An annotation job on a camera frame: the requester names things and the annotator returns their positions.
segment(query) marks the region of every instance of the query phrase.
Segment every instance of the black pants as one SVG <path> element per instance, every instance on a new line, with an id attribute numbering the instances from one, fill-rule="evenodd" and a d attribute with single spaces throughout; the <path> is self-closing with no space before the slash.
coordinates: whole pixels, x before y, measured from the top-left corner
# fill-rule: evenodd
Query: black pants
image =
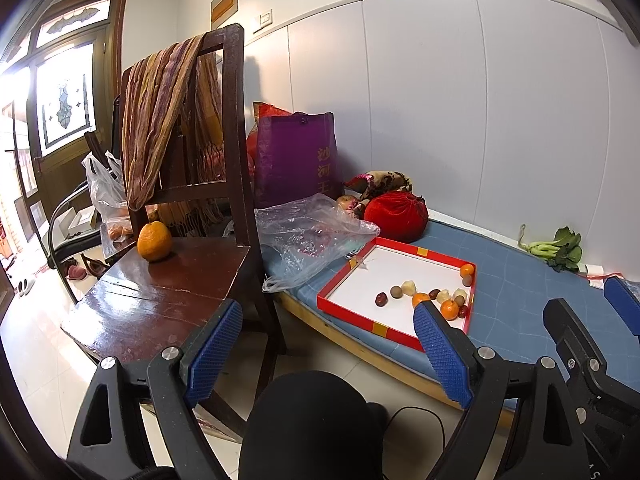
<path id="1" fill-rule="evenodd" d="M 249 415 L 238 480 L 382 480 L 379 422 L 326 372 L 277 378 Z"/>

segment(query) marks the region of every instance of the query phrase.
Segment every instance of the white wall panel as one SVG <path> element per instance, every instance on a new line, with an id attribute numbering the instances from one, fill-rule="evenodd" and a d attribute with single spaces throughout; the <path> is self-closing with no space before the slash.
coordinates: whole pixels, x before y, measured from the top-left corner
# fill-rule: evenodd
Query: white wall panel
<path id="1" fill-rule="evenodd" d="M 254 101 L 293 111 L 286 28 L 244 48 L 244 122 L 247 132 L 254 127 Z"/>
<path id="2" fill-rule="evenodd" d="M 600 199 L 586 237 L 589 262 L 640 280 L 640 51 L 599 22 L 609 69 L 609 150 Z"/>
<path id="3" fill-rule="evenodd" d="M 486 80 L 476 0 L 366 0 L 373 169 L 402 171 L 427 206 L 472 221 Z"/>
<path id="4" fill-rule="evenodd" d="M 369 171 L 371 128 L 362 2 L 321 12 L 288 28 L 294 109 L 334 113 L 343 179 Z"/>
<path id="5" fill-rule="evenodd" d="M 474 223 L 548 239 L 586 234 L 604 172 L 607 70 L 596 19 L 549 0 L 478 0 L 487 128 Z"/>

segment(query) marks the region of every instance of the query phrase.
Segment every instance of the silver bolt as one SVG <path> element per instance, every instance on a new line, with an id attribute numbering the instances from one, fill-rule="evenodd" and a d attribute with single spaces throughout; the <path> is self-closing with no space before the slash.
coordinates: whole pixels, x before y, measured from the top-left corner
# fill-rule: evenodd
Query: silver bolt
<path id="1" fill-rule="evenodd" d="M 481 346 L 478 349 L 478 355 L 482 359 L 493 359 L 495 357 L 495 351 L 493 348 L 489 348 L 488 346 Z"/>
<path id="2" fill-rule="evenodd" d="M 100 361 L 100 368 L 108 370 L 109 368 L 113 368 L 114 364 L 116 364 L 116 359 L 114 357 L 105 357 Z"/>
<path id="3" fill-rule="evenodd" d="M 175 346 L 169 346 L 169 348 L 162 350 L 162 358 L 170 361 L 177 358 L 179 353 L 180 351 Z"/>
<path id="4" fill-rule="evenodd" d="M 543 367 L 548 368 L 549 370 L 556 367 L 556 362 L 551 357 L 546 356 L 540 359 L 540 364 L 543 365 Z"/>
<path id="5" fill-rule="evenodd" d="M 584 424 L 584 421 L 587 420 L 587 410 L 584 408 L 577 408 L 575 410 L 575 414 L 578 416 L 578 422 L 580 422 L 580 424 Z"/>

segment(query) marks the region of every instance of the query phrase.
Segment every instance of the stained glass design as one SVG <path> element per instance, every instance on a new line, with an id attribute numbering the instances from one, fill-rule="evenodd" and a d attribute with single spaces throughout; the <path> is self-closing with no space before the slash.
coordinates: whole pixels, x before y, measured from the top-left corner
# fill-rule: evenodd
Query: stained glass design
<path id="1" fill-rule="evenodd" d="M 44 23 L 40 27 L 36 47 L 43 46 L 72 30 L 106 20 L 109 17 L 110 4 L 111 0 L 93 2 Z"/>
<path id="2" fill-rule="evenodd" d="M 0 63 L 0 74 L 4 73 L 4 71 L 12 64 L 27 55 L 30 38 L 31 33 L 27 34 L 27 37 L 22 40 L 20 45 L 14 47 L 14 49 L 9 53 L 9 56 L 6 58 L 6 60 Z"/>
<path id="3" fill-rule="evenodd" d="M 95 129 L 92 43 L 47 59 L 36 73 L 42 155 Z"/>

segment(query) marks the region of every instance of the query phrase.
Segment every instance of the wooden chair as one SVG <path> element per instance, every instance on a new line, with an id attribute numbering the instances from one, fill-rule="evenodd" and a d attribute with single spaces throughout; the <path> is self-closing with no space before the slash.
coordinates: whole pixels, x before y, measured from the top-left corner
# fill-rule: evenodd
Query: wooden chair
<path id="1" fill-rule="evenodd" d="M 224 49 L 222 67 L 222 130 L 226 180 L 197 183 L 195 165 L 185 153 L 195 153 L 195 71 L 187 93 L 187 117 L 174 126 L 162 162 L 159 182 L 149 204 L 228 198 L 236 233 L 233 237 L 174 238 L 173 254 L 148 264 L 129 251 L 73 308 L 62 329 L 97 358 L 116 356 L 121 362 L 149 359 L 159 350 L 177 346 L 209 320 L 225 298 L 243 307 L 253 303 L 256 320 L 243 329 L 268 336 L 256 396 L 273 378 L 276 358 L 286 351 L 273 300 L 262 293 L 264 267 L 255 225 L 254 204 L 246 158 L 242 68 L 244 30 L 240 25 L 209 32 L 198 55 Z M 122 78 L 120 131 L 129 80 Z M 145 208 L 130 212 L 134 234 L 148 222 Z"/>

